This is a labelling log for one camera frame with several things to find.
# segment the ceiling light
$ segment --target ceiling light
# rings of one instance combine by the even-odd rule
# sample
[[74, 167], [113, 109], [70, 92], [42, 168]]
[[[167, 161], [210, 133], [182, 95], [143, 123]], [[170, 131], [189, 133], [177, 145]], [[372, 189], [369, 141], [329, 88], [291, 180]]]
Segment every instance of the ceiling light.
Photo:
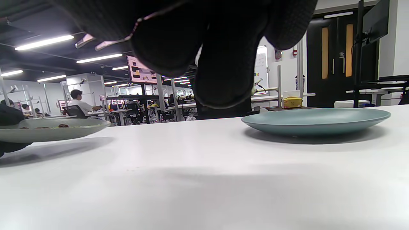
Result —
[[105, 82], [104, 85], [110, 85], [110, 84], [115, 84], [116, 81], [111, 81], [111, 82]]
[[12, 71], [12, 72], [8, 72], [8, 73], [1, 74], [1, 76], [2, 76], [2, 77], [7, 77], [7, 76], [10, 76], [10, 75], [14, 75], [14, 74], [20, 74], [20, 73], [22, 73], [22, 72], [23, 72], [22, 70], [16, 70], [16, 71]]
[[331, 14], [331, 15], [325, 15], [324, 18], [336, 18], [336, 17], [342, 17], [342, 16], [347, 16], [347, 15], [352, 15], [354, 12], [346, 12], [346, 13], [340, 13], [340, 14]]
[[116, 68], [112, 68], [112, 70], [122, 70], [122, 69], [127, 69], [128, 66], [122, 66], [122, 67], [116, 67]]
[[176, 83], [176, 82], [184, 82], [184, 81], [190, 81], [190, 80], [187, 79], [187, 80], [180, 80], [180, 81], [174, 81], [174, 82]]
[[16, 47], [15, 50], [29, 50], [29, 49], [32, 49], [32, 48], [37, 48], [37, 47], [44, 46], [44, 45], [50, 45], [50, 44], [58, 43], [58, 42], [61, 42], [61, 41], [70, 40], [70, 39], [73, 39], [73, 38], [74, 38], [74, 36], [72, 36], [72, 35], [66, 35], [66, 36], [62, 36], [62, 37], [58, 37], [58, 38], [52, 38], [52, 39], [47, 39], [47, 40], [43, 40], [43, 41], [30, 43], [30, 44], [27, 44], [27, 45], [22, 45], [22, 46]]
[[84, 59], [84, 60], [79, 60], [77, 63], [85, 63], [85, 62], [90, 62], [90, 61], [98, 61], [98, 60], [103, 60], [103, 59], [108, 59], [108, 58], [114, 58], [114, 57], [120, 57], [122, 54], [113, 54], [113, 55], [108, 55], [108, 56], [102, 56], [102, 57], [96, 57], [96, 58], [90, 58], [90, 59]]
[[66, 75], [61, 75], [61, 76], [56, 76], [56, 77], [49, 77], [49, 78], [43, 78], [40, 80], [37, 80], [38, 82], [42, 82], [42, 81], [51, 81], [51, 80], [55, 80], [55, 79], [59, 79], [59, 78], [64, 78], [66, 77]]
[[187, 78], [187, 77], [178, 77], [178, 78], [174, 78], [174, 80], [178, 80], [178, 79], [183, 79], [183, 78]]

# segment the man in white shirt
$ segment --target man in white shirt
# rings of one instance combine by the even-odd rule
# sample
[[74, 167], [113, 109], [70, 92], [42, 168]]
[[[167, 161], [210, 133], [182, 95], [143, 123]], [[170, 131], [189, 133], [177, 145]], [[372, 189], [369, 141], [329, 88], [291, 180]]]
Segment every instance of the man in white shirt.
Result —
[[72, 101], [68, 103], [68, 106], [78, 106], [84, 112], [85, 116], [88, 116], [88, 111], [101, 109], [100, 106], [91, 106], [88, 103], [81, 101], [82, 91], [80, 90], [73, 90], [70, 95]]

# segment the yellow box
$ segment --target yellow box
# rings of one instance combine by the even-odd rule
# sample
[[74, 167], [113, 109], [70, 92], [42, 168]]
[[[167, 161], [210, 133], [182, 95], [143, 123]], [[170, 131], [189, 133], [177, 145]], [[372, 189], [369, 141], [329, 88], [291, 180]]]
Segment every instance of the yellow box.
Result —
[[302, 103], [300, 97], [287, 97], [283, 99], [283, 108], [300, 108]]

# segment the black hair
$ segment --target black hair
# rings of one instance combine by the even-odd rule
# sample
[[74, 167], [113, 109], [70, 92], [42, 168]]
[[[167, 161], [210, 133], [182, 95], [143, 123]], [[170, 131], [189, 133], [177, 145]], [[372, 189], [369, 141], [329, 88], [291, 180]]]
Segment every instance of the black hair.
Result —
[[70, 95], [71, 95], [72, 99], [77, 99], [78, 96], [82, 95], [82, 91], [81, 90], [73, 90], [73, 91], [71, 91]]
[[[12, 105], [14, 102], [12, 100], [9, 99], [10, 105]], [[6, 100], [2, 100], [0, 101], [0, 104], [5, 105], [6, 104]]]

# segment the door handle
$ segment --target door handle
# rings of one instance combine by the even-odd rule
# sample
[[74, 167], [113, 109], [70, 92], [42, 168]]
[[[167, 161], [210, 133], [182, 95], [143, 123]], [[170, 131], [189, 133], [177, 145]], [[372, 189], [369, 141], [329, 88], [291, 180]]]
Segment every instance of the door handle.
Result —
[[343, 67], [344, 67], [344, 73], [345, 73], [345, 57], [343, 56], [343, 57], [340, 57], [340, 58], [342, 58], [342, 59], [343, 59], [343, 61], [344, 61], [344, 65], [343, 65]]

